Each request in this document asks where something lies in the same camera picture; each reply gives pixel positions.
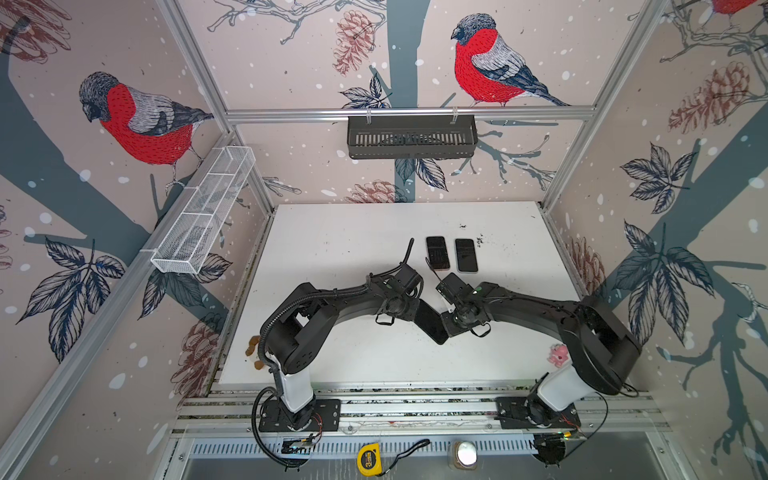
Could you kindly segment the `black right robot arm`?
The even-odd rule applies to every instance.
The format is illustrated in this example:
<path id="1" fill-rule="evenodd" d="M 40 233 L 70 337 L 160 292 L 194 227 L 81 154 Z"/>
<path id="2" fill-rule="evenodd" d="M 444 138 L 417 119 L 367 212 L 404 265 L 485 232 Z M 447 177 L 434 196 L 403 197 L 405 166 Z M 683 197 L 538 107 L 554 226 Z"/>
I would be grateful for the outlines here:
<path id="1" fill-rule="evenodd" d="M 550 425 L 591 393 L 620 394 L 640 356 L 637 338 L 595 296 L 550 300 L 489 282 L 473 287 L 454 274 L 436 290 L 454 307 L 441 314 L 450 337 L 498 322 L 549 335 L 565 345 L 569 359 L 541 377 L 525 400 L 525 418 L 537 426 Z"/>

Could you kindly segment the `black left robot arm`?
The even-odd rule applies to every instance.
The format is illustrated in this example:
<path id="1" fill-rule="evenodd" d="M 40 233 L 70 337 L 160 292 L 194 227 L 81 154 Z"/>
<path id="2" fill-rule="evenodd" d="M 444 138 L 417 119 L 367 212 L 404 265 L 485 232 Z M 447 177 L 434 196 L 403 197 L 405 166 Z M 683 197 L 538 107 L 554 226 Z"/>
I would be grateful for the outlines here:
<path id="1" fill-rule="evenodd" d="M 365 316 L 414 321 L 423 284 L 421 275 L 402 263 L 370 273 L 354 287 L 318 289 L 309 282 L 296 287 L 262 324 L 257 348 L 283 410 L 293 416 L 312 411 L 308 368 L 336 324 Z"/>

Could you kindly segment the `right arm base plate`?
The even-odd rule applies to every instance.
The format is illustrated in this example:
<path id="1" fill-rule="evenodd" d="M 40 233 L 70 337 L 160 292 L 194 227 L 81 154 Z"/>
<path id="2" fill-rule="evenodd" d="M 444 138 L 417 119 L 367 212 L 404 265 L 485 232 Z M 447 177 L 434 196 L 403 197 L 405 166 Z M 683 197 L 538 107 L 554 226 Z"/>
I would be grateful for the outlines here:
<path id="1" fill-rule="evenodd" d="M 555 411 L 538 399 L 526 397 L 497 397 L 495 419 L 502 429 L 524 430 L 552 428 L 573 430 L 581 428 L 581 421 L 573 404 L 563 411 Z"/>

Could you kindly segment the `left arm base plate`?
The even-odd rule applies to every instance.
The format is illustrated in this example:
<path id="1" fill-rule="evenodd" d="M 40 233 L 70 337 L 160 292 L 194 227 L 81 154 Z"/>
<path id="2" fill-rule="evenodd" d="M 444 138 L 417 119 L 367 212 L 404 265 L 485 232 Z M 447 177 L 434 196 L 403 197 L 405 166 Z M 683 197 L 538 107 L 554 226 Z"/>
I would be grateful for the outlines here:
<path id="1" fill-rule="evenodd" d="M 255 419 L 260 433 L 336 432 L 340 416 L 338 399 L 314 399 L 298 412 L 291 412 L 279 399 L 270 399 L 257 408 Z"/>

